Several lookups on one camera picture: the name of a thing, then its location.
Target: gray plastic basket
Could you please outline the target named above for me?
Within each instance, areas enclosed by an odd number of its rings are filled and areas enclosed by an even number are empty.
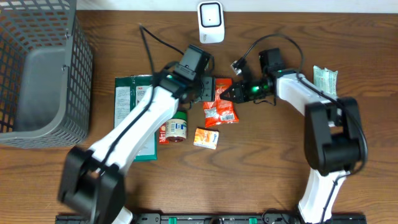
[[[93,55],[76,1],[0,1],[0,144],[69,146],[88,132]]]

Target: green jar lid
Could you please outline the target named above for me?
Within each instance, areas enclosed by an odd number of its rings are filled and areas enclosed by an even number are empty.
[[[182,120],[186,121],[187,120],[187,113],[182,112],[182,111],[177,111],[172,119],[182,119]]]

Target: orange snack bag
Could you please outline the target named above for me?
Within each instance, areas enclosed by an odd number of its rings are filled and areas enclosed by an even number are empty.
[[[219,124],[237,123],[238,116],[234,111],[234,105],[230,101],[221,100],[220,94],[232,85],[230,78],[216,79],[216,97],[214,102],[204,102],[205,127],[212,127]]]

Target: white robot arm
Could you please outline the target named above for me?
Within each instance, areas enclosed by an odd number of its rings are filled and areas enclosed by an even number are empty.
[[[155,88],[148,88],[115,129],[87,151],[75,146],[65,160],[59,201],[93,223],[129,223],[132,214],[123,207],[124,176],[148,138],[172,118],[180,102],[207,97],[202,78],[207,78],[203,75],[211,58],[190,45],[179,63],[170,63],[154,75]]]
[[[278,36],[298,45],[282,34],[271,34],[257,40]],[[243,80],[234,83],[220,95],[222,100],[235,103],[264,99],[266,96],[287,101],[305,117],[304,151],[311,167],[310,177],[303,198],[298,203],[302,223],[323,223],[331,218],[331,208],[338,191],[355,164],[367,158],[367,147],[361,129],[358,104],[353,98],[337,98],[319,90],[303,74],[285,69],[279,49],[259,53],[264,77],[253,80],[246,65],[246,54],[235,61],[231,68]],[[342,133],[331,134],[330,128],[343,127]]]
[[[313,88],[317,88],[315,85],[310,83],[304,75],[300,74],[299,77],[301,77],[303,82],[306,82]],[[289,102],[302,115],[305,115],[305,105],[316,102],[321,104],[331,103],[330,100],[319,96],[317,93],[303,85],[302,82],[297,79],[295,73],[278,78],[276,91],[277,96],[281,100]],[[334,122],[329,122],[328,125],[329,127],[333,127],[335,124]],[[349,174],[348,171],[339,170],[336,172],[330,172],[326,176],[322,176],[319,171],[312,168],[310,169],[307,188],[305,189],[303,198],[298,203],[298,209],[305,223],[320,222],[323,208],[326,205],[329,193],[333,188],[333,182],[338,176],[347,174]],[[338,184],[333,191],[331,200],[326,208],[323,219],[324,222],[331,218],[331,208],[345,179],[346,177],[339,179]]]

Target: green snack package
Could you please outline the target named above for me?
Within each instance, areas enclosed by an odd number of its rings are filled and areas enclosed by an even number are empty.
[[[152,75],[135,75],[131,77],[115,78],[114,89],[114,127],[130,113],[130,111],[142,100],[146,90],[150,86]],[[157,160],[156,133],[149,138],[142,150],[136,156],[134,162]]]

